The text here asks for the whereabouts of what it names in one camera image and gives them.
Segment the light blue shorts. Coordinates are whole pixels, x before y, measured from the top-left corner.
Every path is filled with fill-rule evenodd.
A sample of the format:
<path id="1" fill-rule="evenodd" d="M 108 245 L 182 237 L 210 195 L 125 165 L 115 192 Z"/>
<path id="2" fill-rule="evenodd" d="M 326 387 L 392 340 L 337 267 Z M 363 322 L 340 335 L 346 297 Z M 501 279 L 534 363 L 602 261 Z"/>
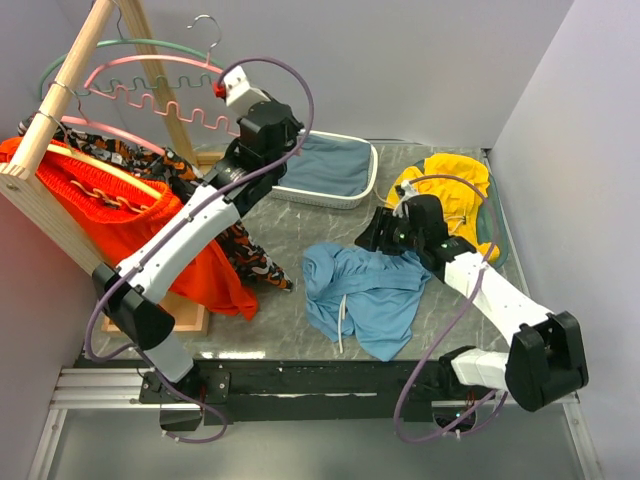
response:
<path id="1" fill-rule="evenodd" d="M 302 273 L 308 322 L 338 345 L 354 336 L 383 362 L 412 338 L 411 325 L 432 278 L 411 252 L 389 256 L 335 243 L 309 247 Z"/>

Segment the pink wire hanger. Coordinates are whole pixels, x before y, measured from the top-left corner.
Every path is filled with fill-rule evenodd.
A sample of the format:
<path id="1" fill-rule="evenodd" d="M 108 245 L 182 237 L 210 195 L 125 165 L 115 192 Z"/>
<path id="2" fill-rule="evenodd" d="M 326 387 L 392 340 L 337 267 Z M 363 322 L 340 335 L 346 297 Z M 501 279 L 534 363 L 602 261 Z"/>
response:
<path id="1" fill-rule="evenodd" d="M 221 40 L 221 30 L 217 21 L 211 15 L 197 16 L 192 21 L 192 23 L 187 26 L 187 28 L 192 29 L 200 20 L 211 21 L 219 33 L 218 38 L 208 47 L 206 52 L 203 52 L 207 55 L 207 58 L 212 58 L 212 50 L 218 45 L 219 41 Z M 142 89 L 139 89 L 135 92 L 127 92 L 126 87 L 120 87 L 114 94 L 111 95 L 95 93 L 95 89 L 97 88 L 96 80 L 100 75 L 106 73 L 108 70 L 118 66 L 124 66 L 133 63 L 142 63 L 144 66 L 146 66 L 147 64 L 151 64 L 152 62 L 168 62 L 196 68 L 201 71 L 201 74 L 209 73 L 213 77 L 213 84 L 217 81 L 217 75 L 222 72 L 222 70 L 212 68 L 207 63 L 197 65 L 195 60 L 188 59 L 185 54 L 181 53 L 178 53 L 178 55 L 161 53 L 137 53 L 135 55 L 121 56 L 99 65 L 88 75 L 83 84 L 83 88 L 90 94 L 98 95 L 109 100 L 116 101 L 119 99 L 123 99 L 126 104 L 132 108 L 136 108 L 139 110 L 148 109 L 155 115 L 164 118 L 173 117 L 177 121 L 184 124 L 199 124 L 203 128 L 210 131 L 224 131 L 232 138 L 235 138 L 239 135 L 237 128 L 233 126 L 233 122 L 225 115 L 219 115 L 215 119 L 215 122 L 211 123 L 207 119 L 207 113 L 203 108 L 195 107 L 190 112 L 185 113 L 182 111 L 180 103 L 175 99 L 158 101 L 155 98 L 155 94 L 160 91 L 161 87 L 166 86 L 160 86 L 156 91 L 151 92 Z"/>

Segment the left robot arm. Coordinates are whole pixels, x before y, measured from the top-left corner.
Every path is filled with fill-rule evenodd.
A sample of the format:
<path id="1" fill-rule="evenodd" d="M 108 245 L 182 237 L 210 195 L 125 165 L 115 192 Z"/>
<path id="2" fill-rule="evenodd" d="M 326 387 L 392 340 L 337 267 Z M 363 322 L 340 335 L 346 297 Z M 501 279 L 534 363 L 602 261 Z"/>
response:
<path id="1" fill-rule="evenodd" d="M 100 264 L 92 273 L 94 312 L 105 314 L 144 353 L 164 376 L 165 392 L 179 402 L 196 395 L 199 377 L 174 334 L 174 318 L 159 302 L 205 246 L 272 190 L 308 135 L 291 107 L 275 99 L 251 106 L 238 125 L 239 137 L 187 204 L 117 267 Z"/>

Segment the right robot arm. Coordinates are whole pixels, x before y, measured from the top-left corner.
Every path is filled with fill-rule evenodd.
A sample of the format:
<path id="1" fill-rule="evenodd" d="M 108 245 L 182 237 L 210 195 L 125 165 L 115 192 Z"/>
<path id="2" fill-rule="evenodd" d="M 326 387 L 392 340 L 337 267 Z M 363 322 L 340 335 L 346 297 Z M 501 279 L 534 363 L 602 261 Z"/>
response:
<path id="1" fill-rule="evenodd" d="M 437 385 L 449 398 L 471 387 L 508 392 L 526 411 L 584 388 L 589 372 L 578 320 L 539 305 L 489 265 L 469 241 L 449 234 L 440 201 L 417 195 L 379 207 L 355 244 L 371 252 L 412 252 L 443 284 L 471 301 L 506 340 L 506 353 L 458 348 L 439 360 Z"/>

